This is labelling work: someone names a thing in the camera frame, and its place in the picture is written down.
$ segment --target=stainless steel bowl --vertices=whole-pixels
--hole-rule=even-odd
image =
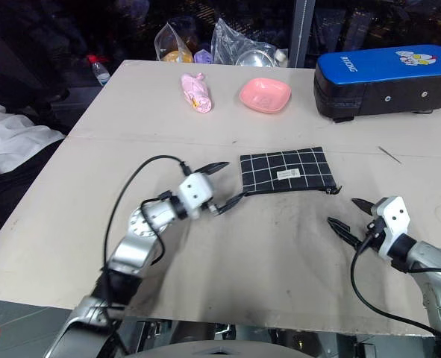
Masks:
[[[237,66],[273,67],[273,59],[261,50],[243,52],[235,63]]]

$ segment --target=table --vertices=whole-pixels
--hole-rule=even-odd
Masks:
[[[185,102],[182,73],[203,72],[214,101],[207,114]],[[255,77],[292,87],[285,109],[254,112],[238,99]],[[313,70],[125,61],[14,210],[0,232],[0,300],[73,308],[101,268],[103,233],[123,183],[156,154],[192,168],[231,164],[212,176],[222,202],[241,189],[239,156],[321,145],[343,189],[245,198],[223,216],[202,215],[165,234],[131,314],[345,333],[427,334],[376,315],[349,283],[353,250],[328,216],[364,232],[369,217],[350,198],[402,195],[410,235],[441,247],[441,110],[367,116],[335,125],[313,99]],[[385,155],[378,146],[397,157]],[[133,182],[113,223],[109,247],[143,198],[175,189],[173,162],[152,164]],[[411,277],[373,252],[358,262],[357,284],[374,304],[427,323]]]

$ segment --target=black cable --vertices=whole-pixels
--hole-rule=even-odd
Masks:
[[[427,268],[413,268],[411,270],[408,270],[408,274],[420,274],[422,272],[441,272],[441,268],[437,267],[427,267]]]
[[[363,302],[369,309],[376,312],[379,315],[383,315],[384,317],[394,319],[395,321],[400,321],[406,324],[411,324],[413,326],[422,328],[423,330],[426,330],[435,336],[441,336],[441,332],[438,330],[433,329],[432,327],[426,326],[425,324],[422,324],[417,321],[413,321],[412,319],[404,318],[399,315],[393,315],[388,312],[384,312],[383,310],[380,310],[379,308],[373,306],[370,304],[364,297],[361,295],[360,291],[357,289],[356,281],[354,279],[354,268],[356,267],[357,258],[366,250],[369,246],[369,243],[371,242],[373,236],[367,236],[365,240],[363,241],[363,244],[358,248],[356,251],[356,254],[354,254],[353,261],[351,261],[351,267],[350,267],[350,278],[351,278],[351,285],[353,286],[353,291],[356,294],[356,296],[360,299],[361,302]]]
[[[159,255],[155,260],[152,261],[151,266],[152,266],[152,265],[155,265],[156,263],[158,263],[158,262],[163,258],[163,255],[166,253],[166,246],[165,246],[165,244],[164,244],[162,238],[160,237],[160,234],[157,232],[157,230],[155,230],[155,229],[152,227],[152,224],[151,224],[150,218],[149,218],[148,215],[146,215],[146,213],[144,212],[144,206],[145,206],[147,203],[151,203],[151,202],[153,202],[153,201],[159,201],[159,199],[157,199],[157,198],[154,198],[154,199],[146,199],[146,200],[144,200],[144,201],[141,203],[141,205],[140,205],[140,212],[142,213],[142,215],[143,215],[143,217],[144,217],[144,220],[146,221],[146,224],[148,225],[148,228],[151,229],[151,231],[155,234],[155,236],[157,237],[157,240],[159,240],[159,243],[160,243],[160,255]]]
[[[122,340],[120,339],[119,334],[116,332],[116,328],[114,327],[113,324],[113,320],[112,318],[109,316],[108,313],[108,309],[110,307],[112,307],[112,295],[111,295],[111,291],[112,291],[112,287],[110,285],[110,278],[109,278],[109,269],[107,267],[107,241],[109,238],[109,232],[110,232],[110,227],[113,223],[113,219],[114,219],[114,215],[116,214],[116,210],[117,207],[119,206],[119,202],[122,199],[122,196],[124,195],[125,191],[127,190],[127,188],[129,187],[129,185],[131,184],[132,180],[137,176],[137,174],[139,174],[139,172],[144,169],[144,167],[146,167],[149,163],[152,163],[155,160],[159,160],[159,159],[171,159],[171,160],[176,160],[180,163],[181,168],[182,168],[182,172],[184,173],[184,175],[189,175],[192,173],[192,171],[190,170],[190,168],[185,164],[184,161],[180,160],[177,157],[174,157],[172,155],[156,155],[155,157],[151,157],[149,159],[147,159],[144,163],[142,163],[139,168],[137,168],[134,173],[132,173],[132,175],[129,177],[128,181],[125,182],[124,186],[121,189],[121,192],[119,193],[119,195],[117,196],[116,202],[114,203],[113,209],[110,213],[110,217],[109,217],[109,221],[107,222],[107,227],[106,227],[106,231],[104,234],[104,244],[103,244],[103,255],[102,255],[102,280],[103,280],[103,290],[104,290],[104,299],[106,300],[107,306],[104,309],[104,316],[106,318],[107,324],[110,326],[111,330],[113,331],[114,334],[114,340],[116,341],[117,345],[121,348],[121,350],[123,351],[124,354],[128,354],[128,350],[125,347],[124,343],[122,342]],[[146,222],[148,223],[149,227],[152,230],[152,227],[150,225],[150,223],[148,222],[148,220],[146,219]],[[160,246],[162,248],[162,252],[161,255],[152,262],[152,264],[155,264],[156,262],[158,262],[164,255],[165,252],[165,245],[163,244],[162,239],[158,236],[157,232],[155,230],[153,230],[154,233],[157,236],[157,239],[159,239],[160,242]]]

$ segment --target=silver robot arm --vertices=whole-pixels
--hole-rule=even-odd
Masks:
[[[126,235],[107,261],[109,283],[104,274],[99,277],[91,295],[85,296],[71,312],[45,358],[104,357],[105,352],[109,357],[109,352],[116,350],[119,337],[115,329],[154,260],[159,243],[157,234],[176,220],[198,219],[202,209],[222,214],[244,196],[241,193],[233,197],[223,207],[213,203],[213,185],[208,175],[227,164],[213,163],[200,168],[186,177],[177,195],[165,192],[159,201],[141,205],[132,212]]]
[[[417,242],[407,235],[410,217],[402,197],[383,198],[376,204],[352,200],[373,217],[366,232],[372,249],[395,269],[413,276],[422,291],[429,324],[441,333],[441,248]],[[328,218],[328,224],[342,239],[359,249],[363,242],[349,232],[348,225],[333,218]]]

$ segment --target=plastic bag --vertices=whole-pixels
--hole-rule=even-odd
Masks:
[[[175,29],[177,35],[184,41],[190,53],[198,51],[198,34],[196,21],[191,16],[178,16],[169,19],[168,23]]]
[[[192,53],[169,23],[155,36],[154,47],[159,61],[193,62]]]
[[[260,43],[250,40],[240,32],[230,28],[223,19],[219,19],[215,24],[212,36],[211,53],[213,63],[223,65],[235,65],[242,54],[247,51],[259,50],[264,52],[272,65],[277,66],[275,61],[276,47],[269,43]]]

